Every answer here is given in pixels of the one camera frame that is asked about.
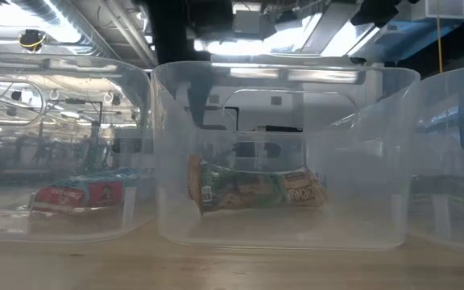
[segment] metal pipe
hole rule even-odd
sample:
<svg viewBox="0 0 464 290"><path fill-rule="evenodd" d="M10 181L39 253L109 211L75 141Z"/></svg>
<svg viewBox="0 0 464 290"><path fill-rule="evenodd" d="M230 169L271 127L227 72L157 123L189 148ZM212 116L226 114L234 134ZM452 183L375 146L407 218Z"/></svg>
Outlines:
<svg viewBox="0 0 464 290"><path fill-rule="evenodd" d="M130 46L135 50L135 52L139 55L141 60L143 60L146 64L150 64L150 59L146 52L141 49L141 47L135 42L135 39L128 33L126 28L121 24L119 21L118 17L114 14L112 9L110 8L109 4L106 2L106 0L100 0L100 5L103 10L109 15L110 20L114 23L114 25L119 29L121 34L125 37L126 41L130 44Z"/></svg>
<svg viewBox="0 0 464 290"><path fill-rule="evenodd" d="M94 48L93 56L102 56L120 60L119 55L85 19L80 11L66 0L7 0L19 6L22 10L42 19L51 25L52 30L46 31L57 41L63 43L90 45ZM80 35L77 41L70 41L74 35Z"/></svg>
<svg viewBox="0 0 464 290"><path fill-rule="evenodd" d="M148 24L150 23L149 18L148 18L149 16L148 12L146 11L146 8L144 8L144 5L138 4L137 7L139 8L139 11L143 14L143 20L145 21L143 33L146 33L148 29Z"/></svg>
<svg viewBox="0 0 464 290"><path fill-rule="evenodd" d="M151 50L151 48L148 46L148 43L146 42L146 38L144 35L139 34L137 31L135 25L130 21L128 18L128 15L124 11L124 9L116 3L115 0L106 0L113 8L113 12L125 23L125 25L128 27L129 32L134 36L135 40L139 43L139 46L146 52L148 57L150 58L151 63L156 66L157 63L157 58L155 56L155 53Z"/></svg>

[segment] ceiling light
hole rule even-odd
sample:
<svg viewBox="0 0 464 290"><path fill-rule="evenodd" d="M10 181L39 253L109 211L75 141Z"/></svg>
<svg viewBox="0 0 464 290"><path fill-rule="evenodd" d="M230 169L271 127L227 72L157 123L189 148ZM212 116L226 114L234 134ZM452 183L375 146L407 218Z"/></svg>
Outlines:
<svg viewBox="0 0 464 290"><path fill-rule="evenodd" d="M258 68L261 64L240 64L240 63L212 63L214 67L230 68L230 67L241 67L241 68Z"/></svg>
<svg viewBox="0 0 464 290"><path fill-rule="evenodd" d="M194 50L197 51L197 52L201 52L205 49L205 45L203 44L203 42L199 39L195 39L194 40Z"/></svg>
<svg viewBox="0 0 464 290"><path fill-rule="evenodd" d="M69 118L80 118L80 115L75 112L70 112L70 111L63 111L60 113L61 115Z"/></svg>
<svg viewBox="0 0 464 290"><path fill-rule="evenodd" d="M90 122L78 122L78 125L81 126L92 126ZM114 127L137 127L137 124L135 123L127 123L127 124L108 124L108 123L103 123L100 125L101 128L110 128L111 126Z"/></svg>
<svg viewBox="0 0 464 290"><path fill-rule="evenodd" d="M238 40L235 42L213 41L207 45L207 51L228 56L257 56L269 53L270 49L261 40Z"/></svg>
<svg viewBox="0 0 464 290"><path fill-rule="evenodd" d="M44 25L44 21L42 19L28 14L15 4L0 5L0 26L34 28L42 25Z"/></svg>
<svg viewBox="0 0 464 290"><path fill-rule="evenodd" d="M17 39L0 39L0 44L18 44Z"/></svg>
<svg viewBox="0 0 464 290"><path fill-rule="evenodd" d="M297 37L297 40L293 43L293 51L299 51L301 50L305 43L307 43L307 40L309 37L311 37L311 34L313 33L314 29L316 28L316 25L320 22L322 13L316 13L312 16L308 16L304 19L302 19L302 23L304 24L304 30L302 33L300 33Z"/></svg>
<svg viewBox="0 0 464 290"><path fill-rule="evenodd" d="M51 107L52 109L57 109L57 110L63 110L63 109L64 109L63 107L58 106L58 105L56 105L55 103L56 103L56 101L55 101L55 102L49 102L49 103L46 104L46 105L49 106L49 107Z"/></svg>
<svg viewBox="0 0 464 290"><path fill-rule="evenodd" d="M355 84L358 80L358 72L315 70L315 69L290 69L289 81L320 81L337 84Z"/></svg>
<svg viewBox="0 0 464 290"><path fill-rule="evenodd" d="M280 14L279 18L275 21L275 28L277 31L287 30L290 28L302 27L302 21L293 10L286 10Z"/></svg>
<svg viewBox="0 0 464 290"><path fill-rule="evenodd" d="M303 27L294 27L276 32L274 35L264 39L263 43L270 49L290 48L302 34Z"/></svg>
<svg viewBox="0 0 464 290"><path fill-rule="evenodd" d="M0 124L28 124L29 122L25 120L0 120Z"/></svg>
<svg viewBox="0 0 464 290"><path fill-rule="evenodd" d="M370 31L372 26L372 24L366 24L355 27L350 21L347 21L342 29L330 40L323 52L321 52L321 56L346 55L346 53Z"/></svg>
<svg viewBox="0 0 464 290"><path fill-rule="evenodd" d="M352 49L350 49L350 51L347 53L348 56L352 56L353 54L358 52L359 49L367 45L368 41L370 41L370 39L372 39L379 31L380 31L380 28L373 27L373 29L370 31L368 35L366 35L363 39L361 39L361 41L355 44L355 46Z"/></svg>

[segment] wooden surface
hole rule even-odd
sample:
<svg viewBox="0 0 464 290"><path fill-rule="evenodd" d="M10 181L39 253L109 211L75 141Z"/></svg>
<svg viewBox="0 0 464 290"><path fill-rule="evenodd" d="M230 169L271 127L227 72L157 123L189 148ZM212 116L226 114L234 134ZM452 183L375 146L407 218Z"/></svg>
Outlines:
<svg viewBox="0 0 464 290"><path fill-rule="evenodd" d="M0 289L464 290L464 252L418 238L380 252L211 249L150 222L107 242L0 242Z"/></svg>

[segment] ceiling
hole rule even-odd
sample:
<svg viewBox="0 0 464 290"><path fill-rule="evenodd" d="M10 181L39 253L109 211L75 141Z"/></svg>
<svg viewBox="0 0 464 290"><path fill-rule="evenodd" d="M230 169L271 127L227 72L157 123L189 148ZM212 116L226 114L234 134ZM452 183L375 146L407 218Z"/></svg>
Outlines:
<svg viewBox="0 0 464 290"><path fill-rule="evenodd" d="M152 43L151 21L145 15L145 10L133 4L131 0L8 0L8 2L15 5L0 5L0 52L24 52L19 46L18 37L26 29L46 30L47 38L40 50L41 53L82 54L85 47L92 45L90 41L88 44L80 45L55 39L53 33L48 31L54 26L47 23L45 27L40 19L42 15L33 10L32 4L47 2L52 3L53 6L61 5L60 12L67 15L79 15L85 25L82 25L81 29L84 33L89 30L87 35L90 40L96 39L100 41L99 44L104 43L102 45L104 53L100 54L101 56L116 58L140 68L155 67L155 44ZM200 32L197 30L195 32L192 28L187 28L187 36L196 38L194 41L196 50L207 50L219 56L305 53L319 56L361 57L369 62L403 60L436 40L436 17L428 14L430 8L428 6L431 6L434 0L421 0L415 5L403 0L396 7L398 14L385 21L383 25L377 22L376 25L374 23L352 25L350 19L359 15L360 11L363 11L363 5L368 2L375 3L381 0L364 0L362 4L355 0L233 2L234 38L238 35L244 36L244 32L247 31L247 39L239 37L230 40L230 34L222 34L221 38L213 35L214 40L210 41L205 37L197 36L196 34ZM454 2L461 5L452 6L450 3ZM464 0L442 3L444 10L448 10L449 14L441 15L441 34L448 35L464 22ZM19 10L26 5L32 8ZM277 27L280 25L278 23L280 16L288 10L294 12L298 25L267 33L266 31L272 29L274 25L280 29ZM80 21L69 17L67 21L75 26L75 30L78 29L76 25ZM165 17L169 19L174 16L167 14ZM267 26L261 25L264 18L268 21Z"/></svg>

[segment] industrial ceiling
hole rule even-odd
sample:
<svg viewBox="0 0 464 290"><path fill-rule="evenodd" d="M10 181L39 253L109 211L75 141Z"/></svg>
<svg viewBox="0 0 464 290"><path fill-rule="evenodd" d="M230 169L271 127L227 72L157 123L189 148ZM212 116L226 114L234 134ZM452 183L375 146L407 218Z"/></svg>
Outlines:
<svg viewBox="0 0 464 290"><path fill-rule="evenodd" d="M398 63L436 41L438 15L445 37L464 23L464 0L7 0L0 52L30 52L19 37L37 30L45 36L39 53L140 68L208 59L201 51L232 60L304 53Z"/></svg>

